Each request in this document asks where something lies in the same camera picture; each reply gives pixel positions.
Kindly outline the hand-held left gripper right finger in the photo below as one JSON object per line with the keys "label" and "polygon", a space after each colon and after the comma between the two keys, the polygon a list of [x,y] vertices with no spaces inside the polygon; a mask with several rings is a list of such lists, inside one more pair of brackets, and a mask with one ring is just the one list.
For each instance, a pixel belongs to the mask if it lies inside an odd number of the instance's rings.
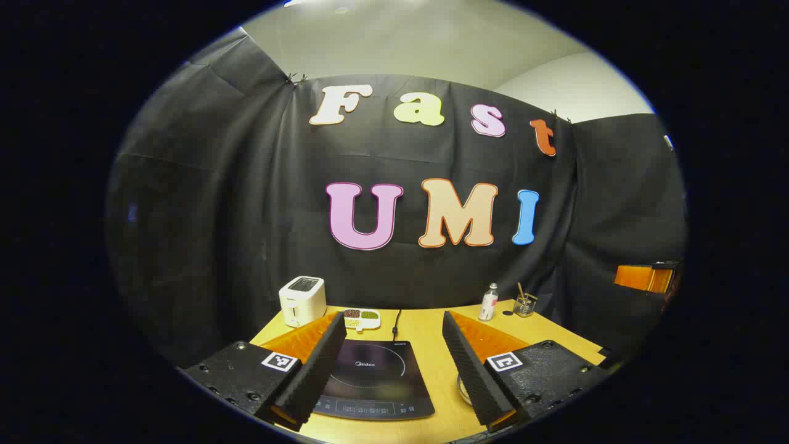
{"label": "hand-held left gripper right finger", "polygon": [[558,341],[527,345],[454,310],[443,314],[442,335],[488,432],[549,415],[610,376]]}

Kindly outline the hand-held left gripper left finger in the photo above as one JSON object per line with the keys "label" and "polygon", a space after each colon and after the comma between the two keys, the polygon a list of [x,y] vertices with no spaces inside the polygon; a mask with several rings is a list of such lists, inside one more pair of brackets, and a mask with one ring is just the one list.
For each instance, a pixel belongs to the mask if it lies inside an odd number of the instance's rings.
{"label": "hand-held left gripper left finger", "polygon": [[298,432],[316,407],[345,338],[339,311],[262,345],[236,341],[183,371],[223,401]]}

